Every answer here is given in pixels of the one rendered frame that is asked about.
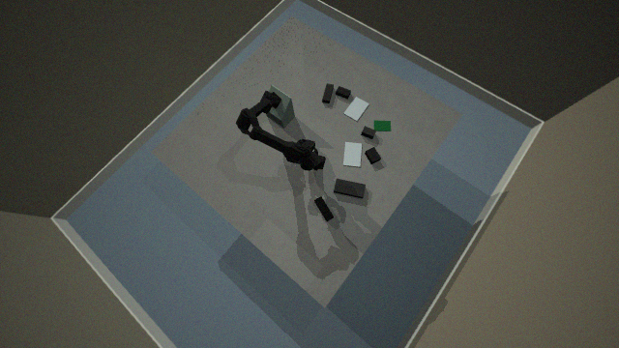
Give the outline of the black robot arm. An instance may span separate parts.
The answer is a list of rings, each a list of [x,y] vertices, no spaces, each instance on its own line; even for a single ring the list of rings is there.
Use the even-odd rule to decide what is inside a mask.
[[[236,121],[239,130],[247,134],[251,139],[258,140],[284,154],[284,156],[296,163],[304,164],[307,162],[315,171],[323,164],[324,160],[315,152],[315,142],[306,139],[300,139],[296,143],[293,141],[284,141],[267,131],[263,130],[258,123],[257,116],[262,112],[269,113],[272,107],[277,108],[281,98],[275,93],[265,91],[261,101],[251,109],[244,108]],[[252,125],[251,132],[248,131]],[[300,159],[301,158],[301,159]]]

